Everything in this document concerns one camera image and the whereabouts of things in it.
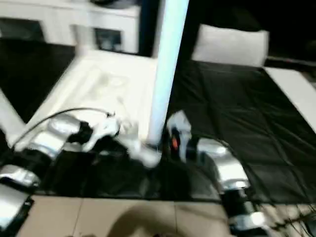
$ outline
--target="white pillow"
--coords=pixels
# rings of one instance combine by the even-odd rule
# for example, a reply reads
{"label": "white pillow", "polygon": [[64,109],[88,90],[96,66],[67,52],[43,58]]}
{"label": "white pillow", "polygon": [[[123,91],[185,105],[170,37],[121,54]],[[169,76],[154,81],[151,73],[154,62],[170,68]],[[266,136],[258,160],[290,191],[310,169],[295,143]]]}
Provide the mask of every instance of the white pillow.
{"label": "white pillow", "polygon": [[203,62],[263,66],[268,54],[269,33],[200,25],[192,59]]}

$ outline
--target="black tablecloth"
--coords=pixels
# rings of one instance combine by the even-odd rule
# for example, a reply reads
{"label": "black tablecloth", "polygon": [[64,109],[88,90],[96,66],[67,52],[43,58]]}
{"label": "black tablecloth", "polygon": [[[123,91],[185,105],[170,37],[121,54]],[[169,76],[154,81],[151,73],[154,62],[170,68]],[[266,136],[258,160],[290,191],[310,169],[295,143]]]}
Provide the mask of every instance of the black tablecloth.
{"label": "black tablecloth", "polygon": [[0,39],[0,88],[28,122],[75,56],[75,48]]}
{"label": "black tablecloth", "polygon": [[[230,144],[260,202],[316,199],[316,135],[263,69],[189,62],[178,69],[167,117],[184,110],[193,133]],[[38,194],[219,201],[210,181],[187,165],[146,170],[123,153],[63,153]]]}

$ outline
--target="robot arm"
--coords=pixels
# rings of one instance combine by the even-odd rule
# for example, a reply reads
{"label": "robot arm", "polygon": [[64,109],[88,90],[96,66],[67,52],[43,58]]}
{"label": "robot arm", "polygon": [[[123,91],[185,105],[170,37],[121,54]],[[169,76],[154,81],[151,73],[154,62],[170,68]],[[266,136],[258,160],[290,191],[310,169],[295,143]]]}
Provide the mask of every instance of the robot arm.
{"label": "robot arm", "polygon": [[228,146],[214,139],[193,136],[183,111],[170,117],[167,130],[172,154],[182,162],[191,162],[211,174],[232,234],[239,237],[269,236],[264,214],[250,200],[251,186],[247,174]]}
{"label": "robot arm", "polygon": [[3,157],[0,167],[0,236],[20,228],[32,206],[30,195],[68,141],[85,143],[92,129],[69,115],[52,119],[26,148]]}

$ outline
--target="floor tile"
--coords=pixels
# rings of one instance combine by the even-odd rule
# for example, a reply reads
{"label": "floor tile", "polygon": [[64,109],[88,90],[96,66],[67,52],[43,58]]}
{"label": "floor tile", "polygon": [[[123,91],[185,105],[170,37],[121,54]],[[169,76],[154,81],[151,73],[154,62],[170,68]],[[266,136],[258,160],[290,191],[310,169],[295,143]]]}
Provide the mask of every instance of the floor tile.
{"label": "floor tile", "polygon": [[75,237],[152,237],[175,231],[172,202],[85,198]]}
{"label": "floor tile", "polygon": [[230,236],[222,206],[209,203],[176,203],[177,232],[184,237]]}
{"label": "floor tile", "polygon": [[73,234],[81,198],[33,197],[29,217],[17,237],[66,237]]}

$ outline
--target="black cable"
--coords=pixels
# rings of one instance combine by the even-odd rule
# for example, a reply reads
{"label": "black cable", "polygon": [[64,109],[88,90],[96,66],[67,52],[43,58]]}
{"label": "black cable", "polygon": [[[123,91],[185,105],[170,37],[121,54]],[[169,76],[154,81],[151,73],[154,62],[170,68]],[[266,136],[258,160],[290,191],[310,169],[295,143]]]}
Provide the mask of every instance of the black cable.
{"label": "black cable", "polygon": [[273,198],[271,197],[271,195],[270,195],[270,191],[269,191],[269,189],[262,183],[262,180],[258,177],[258,175],[252,170],[252,168],[246,163],[246,162],[243,162],[238,156],[237,156],[237,154],[236,154],[236,152],[234,152],[234,150],[232,149],[232,147],[228,144],[228,143],[226,143],[226,142],[224,142],[224,141],[222,141],[222,140],[219,140],[219,139],[215,139],[216,141],[218,141],[218,142],[220,142],[223,146],[225,146],[226,148],[228,148],[229,149],[229,151],[232,153],[232,155],[233,156],[235,156],[239,161],[240,161],[240,163],[242,164],[242,166],[243,167],[247,167],[247,169],[248,169],[248,171],[251,171],[252,172],[252,174],[253,174],[253,176],[256,178],[256,180],[257,180],[257,183],[258,184],[260,184],[260,186],[261,186],[261,190],[264,192],[264,194],[265,194],[265,196],[268,198],[268,200],[270,201],[270,204],[275,208],[275,210],[278,212],[278,215],[279,215],[279,217],[281,217],[281,219],[284,221],[284,225],[280,225],[278,222],[276,222],[275,221],[275,224],[276,224],[276,226],[277,226],[277,229],[276,228],[272,228],[272,229],[274,229],[274,230],[279,230],[280,229],[280,227],[286,227],[286,225],[287,224],[292,224],[292,221],[291,220],[288,220],[288,221],[286,221],[286,220],[284,220],[284,217],[283,217],[283,213],[280,215],[280,213],[281,213],[281,211],[278,209],[278,207],[274,204],[274,202],[275,202],[275,200],[273,200]]}
{"label": "black cable", "polygon": [[[238,158],[238,156],[236,155],[236,153],[234,152],[234,150],[230,147],[230,145],[228,144],[228,143],[226,143],[225,141],[223,141],[223,140],[220,140],[220,139],[217,139],[217,138],[214,138],[214,137],[212,137],[212,136],[206,136],[207,138],[210,138],[210,139],[214,139],[214,140],[216,140],[217,142],[219,142],[219,143],[221,143],[225,148],[227,148],[231,153],[232,153],[232,155],[233,156],[235,156],[239,161],[240,161],[240,163],[242,164],[242,166],[243,167],[245,167],[245,166],[248,166],[248,164],[246,164],[245,162],[242,162],[239,158]],[[194,163],[192,163],[192,165],[193,165],[193,167],[195,168],[195,169],[197,169],[198,171],[200,171],[207,179],[209,179],[211,182],[213,182],[214,181],[214,179],[213,179],[213,177],[211,177],[211,176],[209,176],[209,174],[207,173],[207,172],[205,172],[203,169],[201,169],[198,165],[195,165]],[[271,205],[277,210],[277,212],[279,212],[280,213],[280,210],[275,206],[275,204],[273,204],[273,199],[272,199],[272,197],[270,196],[270,193],[269,193],[269,190],[266,188],[266,186],[261,182],[261,179],[257,176],[257,174],[250,168],[250,166],[248,166],[248,169],[249,170],[251,170],[251,172],[253,173],[253,175],[256,177],[256,179],[259,181],[259,183],[260,183],[260,185],[261,185],[261,187],[263,187],[263,189],[265,189],[265,193],[266,193],[266,196],[268,197],[268,199],[270,200],[270,203],[271,203]],[[276,225],[278,226],[278,230],[280,229],[280,226],[282,226],[282,225],[280,225],[280,224],[278,224],[278,223],[276,223]],[[282,232],[283,233],[283,235],[285,235],[286,237],[289,237],[289,235],[287,234],[287,233],[284,233],[284,232]]]}
{"label": "black cable", "polygon": [[[263,185],[261,179],[257,176],[257,174],[255,174],[255,172],[250,168],[248,167],[248,170],[251,171],[253,173],[253,175],[256,177],[257,181],[258,181],[258,184],[260,184],[261,187],[263,187],[263,189],[265,190],[265,195],[267,196],[267,198],[270,200],[270,203],[271,205],[276,209],[276,211],[279,213],[278,215],[284,220],[284,224],[279,224],[278,222],[275,222],[276,224],[276,227],[271,227],[273,230],[276,230],[276,231],[279,231],[281,228],[286,228],[287,225],[291,225],[293,227],[293,229],[300,235],[300,236],[303,236],[302,233],[300,233],[297,228],[294,227],[293,225],[293,222],[299,222],[300,226],[302,225],[300,222],[304,219],[304,216],[302,215],[301,213],[301,210],[299,209],[298,205],[296,205],[296,208],[298,209],[298,211],[301,213],[299,218],[296,218],[296,219],[290,219],[289,217],[287,217],[286,219],[283,218],[283,214],[280,215],[281,211],[278,209],[278,207],[273,203],[275,201],[273,201],[272,197],[270,196],[270,192],[269,190],[267,189],[266,186]],[[304,231],[309,235],[309,237],[313,237],[311,236],[307,230],[301,226]]]}
{"label": "black cable", "polygon": [[[298,209],[298,211],[299,211],[299,216],[300,216],[301,218],[306,218],[306,216],[303,215],[303,213],[301,212],[301,209],[299,208],[299,206],[296,205],[296,207],[297,207],[297,209]],[[303,224],[301,223],[301,221],[300,221],[299,223],[300,223],[301,228],[304,230],[304,232],[305,232],[309,237],[313,237],[313,236],[306,230],[306,228],[303,226]]]}
{"label": "black cable", "polygon": [[[223,142],[223,141],[221,141],[221,140],[219,140],[219,139],[215,139],[216,141],[218,141],[218,142],[220,142],[224,147],[226,147],[226,148],[228,148],[228,149],[230,149],[230,152],[235,156],[236,154],[234,153],[234,151],[230,148],[230,146],[227,144],[227,143],[225,143],[225,142]],[[172,163],[174,163],[175,165],[178,165],[178,166],[185,166],[186,168],[189,168],[189,169],[191,169],[191,167],[195,170],[195,171],[199,171],[205,178],[207,178],[208,180],[210,180],[212,183],[213,183],[213,181],[214,181],[214,178],[213,178],[213,176],[211,176],[211,175],[209,175],[205,170],[203,170],[202,168],[200,168],[198,165],[195,165],[193,162],[187,162],[187,164],[185,164],[185,163],[182,163],[181,161],[177,161],[177,160],[173,160],[173,159],[169,159],[169,161],[170,162],[172,162]],[[287,234],[287,233],[284,233],[284,232],[282,232],[282,234],[285,236],[285,237],[289,237],[289,235]]]}
{"label": "black cable", "polygon": [[299,231],[296,229],[296,227],[294,226],[293,221],[291,221],[290,215],[289,215],[289,213],[288,213],[287,205],[285,205],[285,213],[286,213],[286,216],[287,216],[287,220],[289,221],[289,223],[290,223],[290,225],[292,226],[292,228],[293,228],[297,233],[299,233],[300,236],[304,237],[304,236],[303,236],[303,232],[302,232],[302,225],[300,225],[300,226],[301,226],[301,231],[299,232]]}
{"label": "black cable", "polygon": [[67,110],[61,110],[59,112],[56,112],[50,116],[47,116],[43,119],[41,119],[40,121],[38,121],[36,124],[34,124],[32,127],[30,127],[27,131],[25,131],[13,144],[11,150],[15,150],[15,146],[21,142],[21,140],[23,138],[25,138],[26,135],[28,135],[31,131],[33,131],[35,128],[37,128],[39,125],[41,125],[43,122],[53,118],[53,117],[56,117],[60,114],[64,114],[64,113],[68,113],[68,112],[71,112],[71,111],[82,111],[82,110],[88,110],[88,111],[95,111],[95,112],[99,112],[99,113],[103,113],[105,114],[107,117],[109,116],[113,116],[112,114],[108,113],[107,111],[105,110],[102,110],[102,109],[96,109],[96,108],[88,108],[88,107],[82,107],[82,108],[71,108],[71,109],[67,109]]}
{"label": "black cable", "polygon": [[[258,183],[260,183],[261,188],[263,187],[264,193],[265,193],[265,195],[267,196],[267,198],[269,199],[270,204],[277,210],[277,212],[279,213],[279,216],[282,216],[282,215],[280,215],[279,209],[276,207],[275,204],[273,204],[273,202],[275,202],[275,201],[273,201],[273,199],[272,199],[272,197],[271,197],[271,195],[270,195],[270,192],[269,192],[268,188],[262,183],[261,179],[260,179],[260,178],[257,176],[257,174],[252,170],[252,168],[251,168],[246,162],[242,162],[242,161],[239,159],[239,157],[238,157],[238,156],[236,155],[236,153],[233,151],[232,147],[231,147],[228,143],[226,143],[225,141],[222,141],[222,140],[220,140],[220,139],[214,138],[214,137],[212,137],[212,136],[205,135],[205,134],[203,134],[202,136],[203,136],[203,137],[208,137],[208,138],[211,138],[211,139],[214,139],[214,140],[220,142],[223,146],[225,146],[226,148],[228,148],[236,158],[238,158],[238,160],[241,162],[241,164],[242,164],[243,167],[247,166],[248,170],[253,173],[253,176],[256,178],[256,180],[258,181]],[[310,197],[308,196],[308,194],[307,194],[307,192],[306,192],[306,190],[305,190],[305,187],[304,187],[304,185],[301,183],[301,181],[300,181],[298,175],[296,174],[296,172],[293,170],[293,168],[290,168],[290,171],[291,171],[291,173],[293,174],[293,176],[294,176],[296,182],[297,182],[298,185],[300,186],[301,190],[303,191],[306,200],[307,200],[308,202],[312,202],[312,200],[311,200]],[[309,204],[308,207],[309,207],[309,209],[310,209],[310,211],[311,211],[309,214],[311,214],[311,213],[316,213],[316,209],[312,206],[312,204]],[[304,218],[303,216],[300,216],[299,218],[296,218],[295,220],[292,220],[292,221],[291,221],[291,220],[284,220],[284,218],[282,218],[282,219],[284,220],[284,225],[281,225],[281,224],[279,224],[278,222],[275,222],[275,224],[276,224],[279,228],[280,228],[280,227],[286,227],[286,225],[288,225],[288,224],[291,224],[291,225],[292,225],[293,221],[295,221],[295,222],[300,222],[303,218]]]}

